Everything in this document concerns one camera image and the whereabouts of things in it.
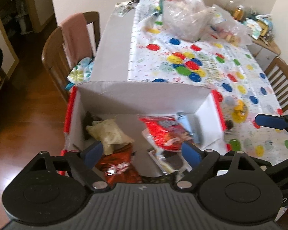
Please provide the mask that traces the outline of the silver foil snack pack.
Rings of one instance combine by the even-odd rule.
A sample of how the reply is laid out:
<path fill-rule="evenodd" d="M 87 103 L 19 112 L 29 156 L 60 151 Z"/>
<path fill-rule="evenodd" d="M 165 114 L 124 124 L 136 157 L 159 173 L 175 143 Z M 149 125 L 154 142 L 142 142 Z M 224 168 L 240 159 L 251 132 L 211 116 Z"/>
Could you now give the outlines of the silver foil snack pack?
<path fill-rule="evenodd" d="M 147 149 L 148 155 L 150 158 L 154 161 L 154 163 L 157 165 L 157 167 L 162 171 L 163 174 L 168 174 L 167 171 L 164 169 L 164 167 L 161 165 L 160 161 L 156 158 L 156 151 L 155 149 L 149 148 Z"/>

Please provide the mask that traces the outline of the orange Oreo snack bag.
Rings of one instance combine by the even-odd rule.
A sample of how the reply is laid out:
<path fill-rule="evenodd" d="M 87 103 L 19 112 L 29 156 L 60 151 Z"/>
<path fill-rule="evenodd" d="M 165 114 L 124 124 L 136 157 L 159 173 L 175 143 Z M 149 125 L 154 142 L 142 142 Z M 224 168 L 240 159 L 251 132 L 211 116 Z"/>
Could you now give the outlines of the orange Oreo snack bag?
<path fill-rule="evenodd" d="M 95 167 L 103 172 L 109 186 L 116 183 L 142 183 L 142 177 L 132 164 L 133 145 L 128 144 L 115 150 L 111 155 L 103 155 Z"/>

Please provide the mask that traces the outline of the small clear plastic bag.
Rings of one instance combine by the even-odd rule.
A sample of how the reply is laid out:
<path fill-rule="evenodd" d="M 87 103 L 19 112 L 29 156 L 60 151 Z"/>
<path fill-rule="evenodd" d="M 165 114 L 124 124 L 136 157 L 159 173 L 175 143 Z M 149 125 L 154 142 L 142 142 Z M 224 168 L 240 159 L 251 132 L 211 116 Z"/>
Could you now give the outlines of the small clear plastic bag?
<path fill-rule="evenodd" d="M 210 26 L 217 35 L 237 47 L 244 47 L 252 44 L 251 30 L 235 20 L 231 14 L 216 4 L 212 5 L 214 10 Z"/>

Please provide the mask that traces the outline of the blue white snack packet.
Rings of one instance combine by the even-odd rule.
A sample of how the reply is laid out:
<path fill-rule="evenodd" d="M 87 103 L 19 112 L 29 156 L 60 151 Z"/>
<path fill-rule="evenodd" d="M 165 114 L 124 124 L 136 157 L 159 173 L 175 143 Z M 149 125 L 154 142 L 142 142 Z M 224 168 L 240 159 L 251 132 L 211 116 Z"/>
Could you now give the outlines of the blue white snack packet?
<path fill-rule="evenodd" d="M 191 113 L 178 112 L 177 120 L 189 132 L 193 142 L 200 146 L 202 131 L 197 117 Z"/>

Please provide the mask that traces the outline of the right wooden chair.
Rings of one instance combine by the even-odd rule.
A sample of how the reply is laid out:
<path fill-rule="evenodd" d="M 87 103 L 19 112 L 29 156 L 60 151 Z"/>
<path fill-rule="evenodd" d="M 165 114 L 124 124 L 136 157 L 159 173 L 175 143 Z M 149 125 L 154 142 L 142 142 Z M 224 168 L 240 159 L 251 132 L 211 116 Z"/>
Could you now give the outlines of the right wooden chair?
<path fill-rule="evenodd" d="M 288 110 L 288 65 L 275 57 L 264 71 L 283 112 Z"/>

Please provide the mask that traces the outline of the glass jar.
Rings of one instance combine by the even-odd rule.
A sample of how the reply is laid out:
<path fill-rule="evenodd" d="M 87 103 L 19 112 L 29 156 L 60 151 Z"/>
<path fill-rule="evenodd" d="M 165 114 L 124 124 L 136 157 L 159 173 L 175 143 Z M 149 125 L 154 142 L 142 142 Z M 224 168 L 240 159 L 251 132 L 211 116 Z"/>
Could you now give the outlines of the glass jar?
<path fill-rule="evenodd" d="M 244 7 L 244 15 L 245 15 L 246 14 L 246 6 L 244 4 L 244 0 L 229 0 L 229 2 L 226 4 L 226 10 L 233 17 L 233 10 L 239 5 Z"/>

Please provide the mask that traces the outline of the polka dot party tablecloth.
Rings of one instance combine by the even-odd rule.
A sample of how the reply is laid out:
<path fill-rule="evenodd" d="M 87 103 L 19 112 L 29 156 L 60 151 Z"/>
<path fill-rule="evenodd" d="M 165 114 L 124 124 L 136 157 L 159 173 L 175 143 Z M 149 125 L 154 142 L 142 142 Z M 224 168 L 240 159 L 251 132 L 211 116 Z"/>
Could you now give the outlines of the polka dot party tablecloth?
<path fill-rule="evenodd" d="M 238 100 L 248 107 L 243 123 L 233 122 L 225 141 L 235 151 L 277 164 L 288 158 L 288 133 L 258 126 L 258 114 L 281 115 L 270 82 L 246 48 L 220 39 L 210 27 L 194 43 L 167 33 L 160 0 L 140 0 L 132 25 L 129 81 L 167 81 L 205 86 L 221 94 L 222 111 L 233 122 Z"/>

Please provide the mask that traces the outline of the clear tray dark cookie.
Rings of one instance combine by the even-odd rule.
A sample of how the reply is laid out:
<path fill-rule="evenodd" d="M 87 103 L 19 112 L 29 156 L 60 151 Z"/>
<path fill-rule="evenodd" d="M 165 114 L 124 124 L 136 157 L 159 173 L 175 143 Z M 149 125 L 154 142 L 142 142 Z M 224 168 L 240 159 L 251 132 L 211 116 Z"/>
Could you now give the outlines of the clear tray dark cookie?
<path fill-rule="evenodd" d="M 168 174 L 178 172 L 190 172 L 191 167 L 183 158 L 181 152 L 170 152 L 165 150 L 157 150 L 156 158 Z"/>

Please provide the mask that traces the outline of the dark brown candy wrapper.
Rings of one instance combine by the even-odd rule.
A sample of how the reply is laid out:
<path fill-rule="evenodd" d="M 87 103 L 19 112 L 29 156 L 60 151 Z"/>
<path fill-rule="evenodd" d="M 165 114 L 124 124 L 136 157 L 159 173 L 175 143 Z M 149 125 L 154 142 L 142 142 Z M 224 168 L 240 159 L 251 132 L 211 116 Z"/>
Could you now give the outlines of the dark brown candy wrapper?
<path fill-rule="evenodd" d="M 86 115 L 82 121 L 82 128 L 83 128 L 85 140 L 88 140 L 90 138 L 90 134 L 88 133 L 86 127 L 87 126 L 93 126 L 94 122 L 99 122 L 99 121 L 103 121 L 103 119 L 101 119 L 100 117 L 98 117 L 96 115 L 92 115 L 90 112 L 86 112 Z"/>

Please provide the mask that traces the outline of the red lion snack bag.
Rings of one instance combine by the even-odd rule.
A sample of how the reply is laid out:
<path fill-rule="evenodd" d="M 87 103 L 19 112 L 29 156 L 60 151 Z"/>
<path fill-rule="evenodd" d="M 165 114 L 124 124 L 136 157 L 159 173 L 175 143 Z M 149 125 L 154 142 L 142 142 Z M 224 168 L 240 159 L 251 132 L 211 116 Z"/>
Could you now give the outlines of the red lion snack bag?
<path fill-rule="evenodd" d="M 181 151 L 183 142 L 193 143 L 193 137 L 178 122 L 174 115 L 138 116 L 146 124 L 154 143 L 161 149 L 171 152 Z"/>

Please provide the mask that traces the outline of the left wooden chair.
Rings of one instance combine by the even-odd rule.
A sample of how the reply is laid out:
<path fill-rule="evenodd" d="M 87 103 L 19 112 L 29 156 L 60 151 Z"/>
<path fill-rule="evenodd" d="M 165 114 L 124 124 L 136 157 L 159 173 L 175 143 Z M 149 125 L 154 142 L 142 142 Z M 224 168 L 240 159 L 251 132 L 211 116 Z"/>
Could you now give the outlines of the left wooden chair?
<path fill-rule="evenodd" d="M 97 53 L 100 43 L 100 15 L 97 11 L 82 13 L 87 21 L 87 30 L 93 50 L 93 56 Z M 48 37 L 44 45 L 41 56 L 44 68 L 50 75 L 54 85 L 58 89 L 65 102 L 69 100 L 69 92 L 65 90 L 67 85 L 67 75 L 76 65 L 71 65 L 63 41 L 62 30 L 58 26 Z"/>

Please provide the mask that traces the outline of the floral seat cushion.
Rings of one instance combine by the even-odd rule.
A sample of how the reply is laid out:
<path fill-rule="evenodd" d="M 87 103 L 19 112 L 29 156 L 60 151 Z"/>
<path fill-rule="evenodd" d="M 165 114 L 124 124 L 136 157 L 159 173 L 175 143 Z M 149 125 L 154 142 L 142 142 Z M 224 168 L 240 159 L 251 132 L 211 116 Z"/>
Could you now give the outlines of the floral seat cushion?
<path fill-rule="evenodd" d="M 90 81 L 93 72 L 94 59 L 85 57 L 83 58 L 68 74 L 66 91 L 70 91 L 74 85 Z"/>

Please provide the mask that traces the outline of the red and white cardboard box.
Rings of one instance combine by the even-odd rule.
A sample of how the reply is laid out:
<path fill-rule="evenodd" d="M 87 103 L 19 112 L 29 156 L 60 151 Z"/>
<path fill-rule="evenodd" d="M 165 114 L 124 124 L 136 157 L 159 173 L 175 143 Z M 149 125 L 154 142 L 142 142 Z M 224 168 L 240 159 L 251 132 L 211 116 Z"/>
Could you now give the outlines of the red and white cardboard box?
<path fill-rule="evenodd" d="M 167 116 L 185 113 L 196 128 L 201 150 L 221 155 L 228 151 L 225 123 L 216 91 L 195 85 L 154 82 L 91 81 L 73 87 L 65 117 L 65 149 L 84 150 L 93 143 L 85 140 L 82 122 L 87 112 L 101 119 L 114 119 L 133 140 L 134 166 L 147 177 L 162 174 L 148 155 L 149 142 L 142 136 L 146 125 L 139 116 Z"/>

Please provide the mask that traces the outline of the beige snack bag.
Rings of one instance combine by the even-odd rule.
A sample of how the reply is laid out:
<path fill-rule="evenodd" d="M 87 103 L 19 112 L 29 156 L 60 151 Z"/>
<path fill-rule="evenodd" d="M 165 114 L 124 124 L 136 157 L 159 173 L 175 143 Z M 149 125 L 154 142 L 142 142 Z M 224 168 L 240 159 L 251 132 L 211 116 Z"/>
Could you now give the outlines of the beige snack bag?
<path fill-rule="evenodd" d="M 122 131 L 115 119 L 94 122 L 93 126 L 86 126 L 86 130 L 95 140 L 101 142 L 103 154 L 106 156 L 134 143 L 134 139 Z"/>

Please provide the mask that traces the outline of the wooden chair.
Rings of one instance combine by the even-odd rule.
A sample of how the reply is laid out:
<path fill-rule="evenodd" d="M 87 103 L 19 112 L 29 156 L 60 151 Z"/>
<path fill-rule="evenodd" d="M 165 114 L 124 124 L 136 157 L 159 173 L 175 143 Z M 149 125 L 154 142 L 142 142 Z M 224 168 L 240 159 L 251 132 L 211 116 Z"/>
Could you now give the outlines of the wooden chair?
<path fill-rule="evenodd" d="M 288 110 L 288 65 L 275 57 L 264 71 L 283 112 Z"/>
<path fill-rule="evenodd" d="M 82 13 L 87 21 L 87 30 L 93 50 L 93 56 L 97 53 L 100 43 L 100 15 L 97 11 Z M 50 75 L 54 85 L 58 89 L 65 102 L 69 100 L 69 92 L 65 90 L 67 85 L 67 75 L 76 65 L 71 65 L 63 41 L 62 30 L 58 26 L 48 37 L 44 45 L 41 56 L 44 68 Z"/>

